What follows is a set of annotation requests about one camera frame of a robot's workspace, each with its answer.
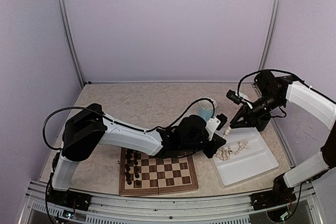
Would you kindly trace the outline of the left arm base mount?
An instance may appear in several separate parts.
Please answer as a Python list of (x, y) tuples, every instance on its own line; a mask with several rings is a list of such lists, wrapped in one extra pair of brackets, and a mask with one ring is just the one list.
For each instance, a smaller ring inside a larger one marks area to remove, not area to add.
[(47, 192), (47, 201), (74, 210), (88, 211), (91, 203), (91, 195), (76, 191), (50, 190)]

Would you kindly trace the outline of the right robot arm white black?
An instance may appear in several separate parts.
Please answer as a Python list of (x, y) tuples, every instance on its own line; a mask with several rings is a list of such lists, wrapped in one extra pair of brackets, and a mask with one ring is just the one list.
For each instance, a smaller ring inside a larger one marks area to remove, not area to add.
[(290, 113), (290, 122), (294, 124), (290, 131), (294, 136), (312, 133), (326, 137), (320, 141), (322, 146), (316, 154), (274, 180), (268, 199), (273, 205), (279, 205), (288, 198), (289, 190), (335, 168), (335, 101), (289, 71), (262, 69), (245, 75), (242, 80), (248, 77), (254, 77), (260, 97), (249, 101), (240, 92), (241, 82), (235, 91), (227, 92), (227, 98), (240, 106), (229, 123), (231, 129), (259, 127), (262, 121), (272, 117), (273, 110), (283, 110), (289, 105), (294, 109)]

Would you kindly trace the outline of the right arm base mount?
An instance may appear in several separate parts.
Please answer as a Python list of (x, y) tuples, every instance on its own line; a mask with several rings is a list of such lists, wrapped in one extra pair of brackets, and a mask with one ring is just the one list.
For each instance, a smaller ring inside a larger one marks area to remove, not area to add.
[(250, 196), (254, 210), (262, 210), (295, 201), (296, 195), (293, 187), (287, 187), (283, 174), (274, 179), (273, 187), (261, 193)]

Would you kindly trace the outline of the cream chess piece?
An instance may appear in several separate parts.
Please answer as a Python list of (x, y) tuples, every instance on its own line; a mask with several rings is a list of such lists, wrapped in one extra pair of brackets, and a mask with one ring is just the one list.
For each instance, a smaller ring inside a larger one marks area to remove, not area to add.
[(229, 136), (230, 132), (231, 132), (232, 128), (229, 126), (223, 133), (222, 138), (225, 139), (226, 137)]

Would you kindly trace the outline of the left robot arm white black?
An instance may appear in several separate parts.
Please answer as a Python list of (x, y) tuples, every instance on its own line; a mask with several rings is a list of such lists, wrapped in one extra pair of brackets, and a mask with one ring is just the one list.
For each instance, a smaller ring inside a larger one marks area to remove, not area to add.
[(66, 206), (73, 201), (68, 190), (80, 162), (90, 157), (97, 145), (114, 145), (139, 151), (156, 158), (180, 158), (202, 151), (212, 158), (226, 140), (216, 134), (227, 122), (223, 114), (212, 115), (208, 121), (192, 114), (179, 124), (143, 129), (105, 114), (102, 106), (93, 103), (65, 124), (57, 164), (53, 167), (52, 195)]

